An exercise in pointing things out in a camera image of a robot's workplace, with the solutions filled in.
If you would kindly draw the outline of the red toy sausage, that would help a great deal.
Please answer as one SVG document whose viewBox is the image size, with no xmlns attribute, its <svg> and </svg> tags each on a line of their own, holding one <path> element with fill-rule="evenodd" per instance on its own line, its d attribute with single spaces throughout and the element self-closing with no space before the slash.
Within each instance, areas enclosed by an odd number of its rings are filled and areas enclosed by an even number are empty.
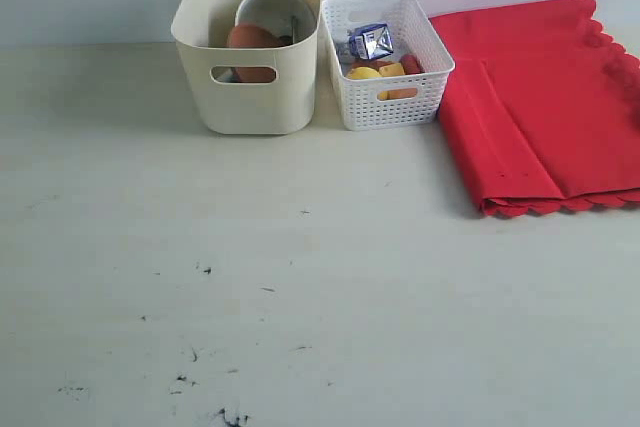
<svg viewBox="0 0 640 427">
<path fill-rule="evenodd" d="M 419 59 L 413 54 L 405 54 L 401 57 L 400 63 L 406 75 L 417 75 L 424 72 Z"/>
</svg>

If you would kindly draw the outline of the yellow lemon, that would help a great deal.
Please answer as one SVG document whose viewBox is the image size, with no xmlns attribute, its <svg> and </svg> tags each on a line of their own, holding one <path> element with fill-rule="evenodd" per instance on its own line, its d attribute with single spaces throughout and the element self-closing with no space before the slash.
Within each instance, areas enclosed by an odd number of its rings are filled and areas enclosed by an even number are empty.
<svg viewBox="0 0 640 427">
<path fill-rule="evenodd" d="M 382 75 L 371 67 L 354 67 L 348 73 L 346 78 L 349 80 L 371 80 L 380 79 Z"/>
</svg>

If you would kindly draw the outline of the blue white milk carton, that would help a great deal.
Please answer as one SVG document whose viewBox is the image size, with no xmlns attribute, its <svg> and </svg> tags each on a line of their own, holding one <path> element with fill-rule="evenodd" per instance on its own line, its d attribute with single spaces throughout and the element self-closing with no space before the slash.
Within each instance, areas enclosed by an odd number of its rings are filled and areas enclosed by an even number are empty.
<svg viewBox="0 0 640 427">
<path fill-rule="evenodd" d="M 380 60 L 394 53 L 391 31 L 386 23 L 371 23 L 348 30 L 334 42 L 334 47 L 342 62 Z"/>
</svg>

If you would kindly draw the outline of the white ceramic bowl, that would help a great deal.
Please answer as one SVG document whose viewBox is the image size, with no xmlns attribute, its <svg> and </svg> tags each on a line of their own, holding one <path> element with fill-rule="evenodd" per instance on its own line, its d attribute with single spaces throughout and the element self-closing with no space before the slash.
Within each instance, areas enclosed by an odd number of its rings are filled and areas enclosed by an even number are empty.
<svg viewBox="0 0 640 427">
<path fill-rule="evenodd" d="M 252 24 L 276 37 L 291 36 L 291 17 L 298 18 L 298 42 L 316 30 L 317 18 L 304 0 L 242 0 L 235 14 L 235 24 Z"/>
</svg>

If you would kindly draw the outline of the brown wooden plate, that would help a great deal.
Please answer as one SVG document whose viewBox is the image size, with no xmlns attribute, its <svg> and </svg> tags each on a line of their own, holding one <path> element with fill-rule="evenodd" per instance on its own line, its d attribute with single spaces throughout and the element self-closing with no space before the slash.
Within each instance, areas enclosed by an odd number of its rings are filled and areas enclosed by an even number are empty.
<svg viewBox="0 0 640 427">
<path fill-rule="evenodd" d="M 267 49 L 282 46 L 280 38 L 252 24 L 234 26 L 227 38 L 228 48 Z M 233 70 L 237 80 L 242 83 L 271 83 L 276 78 L 276 72 L 270 67 L 234 67 Z"/>
</svg>

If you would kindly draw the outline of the white perforated plastic basket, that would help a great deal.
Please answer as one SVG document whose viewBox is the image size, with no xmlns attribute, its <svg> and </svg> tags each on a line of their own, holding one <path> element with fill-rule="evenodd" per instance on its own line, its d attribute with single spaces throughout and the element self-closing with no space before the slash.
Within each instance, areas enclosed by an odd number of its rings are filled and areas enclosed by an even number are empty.
<svg viewBox="0 0 640 427">
<path fill-rule="evenodd" d="M 336 51 L 358 27 L 385 23 L 393 54 L 416 57 L 421 71 L 404 76 L 351 80 L 353 63 Z M 418 0 L 323 0 L 321 25 L 334 94 L 346 128 L 352 131 L 431 122 L 439 109 L 455 62 Z"/>
</svg>

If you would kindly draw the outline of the stainless steel cup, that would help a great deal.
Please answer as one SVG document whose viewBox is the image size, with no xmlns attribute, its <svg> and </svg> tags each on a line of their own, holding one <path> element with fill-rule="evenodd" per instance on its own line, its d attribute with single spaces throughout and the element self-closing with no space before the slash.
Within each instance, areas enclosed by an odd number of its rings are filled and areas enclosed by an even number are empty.
<svg viewBox="0 0 640 427">
<path fill-rule="evenodd" d="M 238 83 L 238 79 L 233 68 L 217 69 L 214 79 L 220 83 Z"/>
</svg>

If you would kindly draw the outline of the yellow cheese wedge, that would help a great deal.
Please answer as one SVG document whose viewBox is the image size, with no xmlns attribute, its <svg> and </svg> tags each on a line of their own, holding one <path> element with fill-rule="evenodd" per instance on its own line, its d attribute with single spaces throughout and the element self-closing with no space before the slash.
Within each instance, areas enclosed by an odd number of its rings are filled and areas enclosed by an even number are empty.
<svg viewBox="0 0 640 427">
<path fill-rule="evenodd" d="M 399 77 L 405 75 L 404 67 L 401 63 L 386 63 L 382 65 L 378 72 L 382 77 Z M 387 92 L 388 100 L 400 100 L 413 98 L 417 95 L 416 88 L 394 88 Z"/>
</svg>

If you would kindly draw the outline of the cream plastic storage bin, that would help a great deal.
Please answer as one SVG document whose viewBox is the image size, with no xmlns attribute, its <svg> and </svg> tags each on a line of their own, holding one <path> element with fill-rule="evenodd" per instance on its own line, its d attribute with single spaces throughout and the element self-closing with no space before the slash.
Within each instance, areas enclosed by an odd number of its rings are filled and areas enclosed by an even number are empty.
<svg viewBox="0 0 640 427">
<path fill-rule="evenodd" d="M 171 25 L 199 115 L 223 134 L 281 135 L 304 128 L 315 101 L 317 38 L 321 0 L 304 0 L 316 14 L 315 32 L 290 46 L 227 47 L 242 0 L 181 0 Z M 270 67 L 271 83 L 220 83 L 217 69 Z"/>
</svg>

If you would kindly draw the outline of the red table cloth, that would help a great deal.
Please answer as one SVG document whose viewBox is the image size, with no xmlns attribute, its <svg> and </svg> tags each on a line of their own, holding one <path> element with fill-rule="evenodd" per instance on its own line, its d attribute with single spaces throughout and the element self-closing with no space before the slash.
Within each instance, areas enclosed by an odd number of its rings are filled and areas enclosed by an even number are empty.
<svg viewBox="0 0 640 427">
<path fill-rule="evenodd" d="M 516 217 L 639 199 L 639 61 L 595 0 L 439 15 L 455 61 L 439 120 L 474 205 Z"/>
</svg>

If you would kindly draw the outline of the fried chicken nugget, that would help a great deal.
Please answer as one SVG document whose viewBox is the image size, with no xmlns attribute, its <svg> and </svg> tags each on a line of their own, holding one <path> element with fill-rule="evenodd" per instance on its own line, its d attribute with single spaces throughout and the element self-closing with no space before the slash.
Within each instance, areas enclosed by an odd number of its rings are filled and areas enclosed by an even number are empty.
<svg viewBox="0 0 640 427">
<path fill-rule="evenodd" d="M 393 64 L 393 61 L 387 61 L 383 59 L 378 59 L 378 60 L 357 59 L 351 64 L 351 68 L 355 69 L 359 67 L 367 67 L 367 68 L 372 68 L 378 71 L 381 67 L 391 65 L 391 64 Z"/>
</svg>

